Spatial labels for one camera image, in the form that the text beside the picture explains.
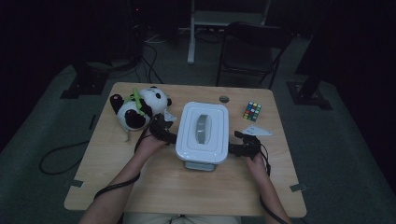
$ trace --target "white plastic container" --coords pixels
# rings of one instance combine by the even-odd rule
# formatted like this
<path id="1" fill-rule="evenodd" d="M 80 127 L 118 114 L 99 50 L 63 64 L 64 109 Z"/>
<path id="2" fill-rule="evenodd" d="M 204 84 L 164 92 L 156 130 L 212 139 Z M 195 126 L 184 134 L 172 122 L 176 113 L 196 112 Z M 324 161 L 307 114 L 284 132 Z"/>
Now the white plastic container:
<path id="1" fill-rule="evenodd" d="M 213 171 L 228 155 L 229 115 L 224 105 L 189 102 L 177 133 L 177 156 L 189 169 Z"/>

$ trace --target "rubik's cube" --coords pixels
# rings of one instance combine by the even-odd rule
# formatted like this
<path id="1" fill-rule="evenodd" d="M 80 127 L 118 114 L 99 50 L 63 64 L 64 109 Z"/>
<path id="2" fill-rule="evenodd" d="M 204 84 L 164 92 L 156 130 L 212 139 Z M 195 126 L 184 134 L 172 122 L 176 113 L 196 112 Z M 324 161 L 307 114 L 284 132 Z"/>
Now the rubik's cube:
<path id="1" fill-rule="evenodd" d="M 262 106 L 249 102 L 247 104 L 247 109 L 245 110 L 244 119 L 250 119 L 251 121 L 256 121 L 257 117 L 259 116 L 260 110 L 262 110 Z"/>

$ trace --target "cable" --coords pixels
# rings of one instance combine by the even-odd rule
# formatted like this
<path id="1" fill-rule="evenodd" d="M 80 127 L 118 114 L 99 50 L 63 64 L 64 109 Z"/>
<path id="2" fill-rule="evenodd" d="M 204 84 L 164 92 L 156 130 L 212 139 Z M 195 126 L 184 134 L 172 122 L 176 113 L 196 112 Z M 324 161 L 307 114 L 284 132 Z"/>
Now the cable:
<path id="1" fill-rule="evenodd" d="M 132 185 L 132 184 L 133 184 L 134 182 L 136 182 L 139 178 L 140 178 L 140 172 L 139 172 L 139 174 L 138 174 L 137 176 L 135 176 L 134 178 L 132 178 L 132 179 L 130 179 L 130 180 L 128 180 L 128 181 L 125 181 L 125 182 L 122 182 L 122 183 L 119 183 L 119 184 L 115 184 L 115 185 L 107 186 L 107 187 L 105 187 L 105 188 L 99 190 L 99 191 L 95 194 L 94 199 L 96 199 L 96 198 L 99 197 L 100 195 L 102 195 L 102 194 L 104 194 L 104 193 L 106 193 L 106 192 L 108 192 L 108 191 L 111 191 L 111 190 L 113 190 L 113 189 L 120 189 L 120 188 L 126 187 L 126 186 L 128 186 L 128 185 Z"/>
<path id="2" fill-rule="evenodd" d="M 264 208 L 265 212 L 267 212 L 273 219 L 275 219 L 277 222 L 279 222 L 280 224 L 288 224 L 285 220 L 283 220 L 282 218 L 280 218 L 279 216 L 275 215 L 275 213 L 273 213 L 266 205 L 265 203 L 262 201 L 262 196 L 260 196 L 260 204 L 262 205 L 262 207 Z"/>
<path id="3" fill-rule="evenodd" d="M 136 77 L 137 77 L 138 82 L 141 83 L 142 81 L 140 80 L 140 76 L 139 76 L 139 74 L 138 74 L 138 72 L 137 72 L 137 68 L 134 70 L 134 73 L 136 74 Z"/>
<path id="4" fill-rule="evenodd" d="M 260 150 L 260 153 L 262 154 L 262 156 L 265 159 L 265 167 L 266 167 L 266 170 L 267 170 L 267 174 L 268 174 L 268 176 L 270 176 L 270 174 L 271 174 L 271 165 L 270 165 L 269 160 L 268 160 L 269 159 L 268 150 L 263 144 L 262 144 L 262 147 L 265 149 L 265 153 L 267 154 L 267 156 L 265 156 L 264 153 L 262 153 L 261 150 Z"/>
<path id="5" fill-rule="evenodd" d="M 143 65 L 143 68 L 145 69 L 144 75 L 145 75 L 146 81 L 147 81 L 147 83 L 149 83 L 148 69 L 144 63 L 142 63 L 142 65 Z"/>
<path id="6" fill-rule="evenodd" d="M 119 75 L 119 74 L 110 74 L 110 76 L 108 76 L 108 78 L 120 78 L 120 77 L 126 77 L 130 74 L 132 74 L 133 72 L 136 72 L 136 70 L 139 68 L 139 64 L 131 71 L 126 71 L 124 74 Z"/>
<path id="7" fill-rule="evenodd" d="M 52 153 L 54 153 L 54 152 L 56 152 L 56 151 L 68 149 L 68 148 L 70 148 L 70 147 L 81 146 L 81 145 L 84 145 L 84 144 L 88 144 L 89 142 L 90 142 L 90 141 L 85 141 L 85 142 L 76 143 L 76 144 L 70 145 L 70 146 L 56 147 L 55 149 L 52 149 L 51 151 L 47 152 L 47 153 L 41 158 L 41 161 L 40 161 L 40 163 L 38 164 L 38 169 L 39 169 L 43 174 L 45 174 L 45 175 L 61 175 L 61 174 L 66 173 L 67 171 L 69 171 L 69 170 L 73 169 L 75 166 L 77 166 L 77 165 L 82 161 L 82 158 L 79 159 L 78 161 L 76 161 L 76 162 L 75 162 L 72 166 L 70 166 L 69 168 L 64 169 L 64 170 L 62 170 L 62 171 L 57 171 L 57 172 L 46 171 L 46 170 L 43 168 L 44 160 L 45 160 L 50 154 L 52 154 Z"/>
<path id="8" fill-rule="evenodd" d="M 149 63 L 144 57 L 142 57 L 143 62 L 145 62 L 148 65 L 148 67 L 149 67 L 149 70 L 148 70 L 148 82 L 152 83 L 152 81 L 151 81 L 151 71 L 152 71 L 154 73 L 155 77 L 158 78 L 158 80 L 160 80 L 160 82 L 163 84 L 163 81 L 160 79 L 160 77 L 158 76 L 158 74 L 155 72 L 155 70 L 153 68 L 154 63 L 157 60 L 157 55 L 158 55 L 157 50 L 154 47 L 152 47 L 152 46 L 150 46 L 148 44 L 145 44 L 145 46 L 147 46 L 147 47 L 149 47 L 149 48 L 154 50 L 154 59 L 152 60 L 152 63 Z"/>

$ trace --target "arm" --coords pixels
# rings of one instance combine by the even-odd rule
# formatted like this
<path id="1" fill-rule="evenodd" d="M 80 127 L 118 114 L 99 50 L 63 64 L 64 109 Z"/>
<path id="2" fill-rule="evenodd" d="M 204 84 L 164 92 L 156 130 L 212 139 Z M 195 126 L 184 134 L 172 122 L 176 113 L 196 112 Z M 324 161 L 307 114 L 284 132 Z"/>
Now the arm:
<path id="1" fill-rule="evenodd" d="M 271 182 L 270 177 L 265 172 L 265 164 L 262 155 L 258 153 L 254 157 L 253 161 L 249 157 L 245 157 L 245 160 L 247 162 L 248 169 L 252 173 L 253 178 L 256 181 L 257 186 L 259 187 L 260 195 L 264 204 L 278 217 L 282 218 L 287 223 L 291 223 L 291 220 L 286 214 L 285 209 L 283 208 L 282 203 L 277 196 L 276 190 L 273 183 Z M 268 213 L 265 213 L 264 218 L 265 223 L 278 223 Z"/>
<path id="2" fill-rule="evenodd" d="M 165 144 L 164 141 L 150 135 L 147 129 L 146 138 L 137 147 L 136 153 L 108 185 L 119 184 L 136 177 L 149 157 Z M 79 223 L 117 223 L 133 187 L 134 184 L 101 194 L 92 202 Z"/>

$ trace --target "desk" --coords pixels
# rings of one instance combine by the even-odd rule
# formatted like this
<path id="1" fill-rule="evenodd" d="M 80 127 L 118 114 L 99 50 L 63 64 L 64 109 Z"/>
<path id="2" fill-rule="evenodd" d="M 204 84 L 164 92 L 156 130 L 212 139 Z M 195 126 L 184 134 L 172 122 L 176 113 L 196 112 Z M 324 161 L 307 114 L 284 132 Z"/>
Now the desk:
<path id="1" fill-rule="evenodd" d="M 152 84 L 116 83 L 110 95 L 129 95 L 132 87 L 143 89 Z M 230 102 L 224 104 L 230 116 L 230 142 L 241 144 L 233 131 L 242 131 L 254 124 L 273 132 L 272 136 L 259 136 L 267 147 L 272 165 L 271 179 L 280 201 L 290 217 L 303 217 L 306 213 L 303 195 L 292 192 L 290 186 L 298 184 L 297 175 L 283 132 L 274 96 L 269 90 L 222 87 L 156 85 L 172 99 L 168 111 L 177 117 L 171 127 L 177 133 L 182 109 L 187 102 L 221 104 L 219 97 L 226 95 Z M 256 122 L 243 119 L 248 101 L 262 105 Z M 64 206 L 70 210 L 85 210 L 94 194 L 105 187 L 134 154 L 134 145 L 141 131 L 125 131 L 111 108 L 105 104 L 78 168 L 75 179 L 83 181 L 82 187 L 72 186 Z M 229 155 L 214 172 L 194 171 L 184 168 L 175 145 L 165 147 L 151 157 L 135 183 L 125 211 L 144 213 L 172 213 L 192 215 L 262 216 L 259 192 L 242 158 Z"/>
<path id="2" fill-rule="evenodd" d="M 227 26 L 233 21 L 264 25 L 270 5 L 271 0 L 266 1 L 262 13 L 202 11 L 195 10 L 195 0 L 191 0 L 191 33 L 187 63 L 193 64 L 195 60 L 195 25 Z"/>

